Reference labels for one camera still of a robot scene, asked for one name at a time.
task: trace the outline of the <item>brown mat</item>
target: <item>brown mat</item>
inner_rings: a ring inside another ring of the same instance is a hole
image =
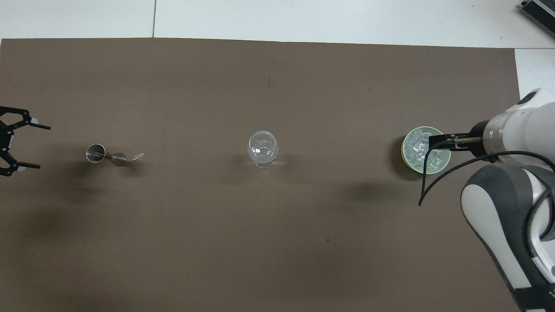
[[[0,177],[0,310],[517,311],[460,210],[485,163],[419,208],[400,157],[517,102],[512,49],[5,39],[0,79],[52,126],[13,142],[42,169]],[[89,164],[92,143],[145,156]]]

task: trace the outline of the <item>cocktail jigger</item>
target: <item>cocktail jigger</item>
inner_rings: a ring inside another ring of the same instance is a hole
[[[127,156],[125,156],[124,153],[114,153],[114,154],[107,153],[104,146],[102,146],[100,144],[93,144],[93,145],[89,146],[89,148],[87,149],[87,153],[86,153],[87,160],[90,161],[91,163],[94,163],[94,164],[99,163],[104,158],[106,158],[106,159],[109,159],[110,162],[113,163],[117,167],[127,166],[131,162],[134,162],[134,161],[138,160],[139,158],[141,158],[143,155],[144,154],[139,154],[139,155],[133,157],[133,159],[128,160]]]

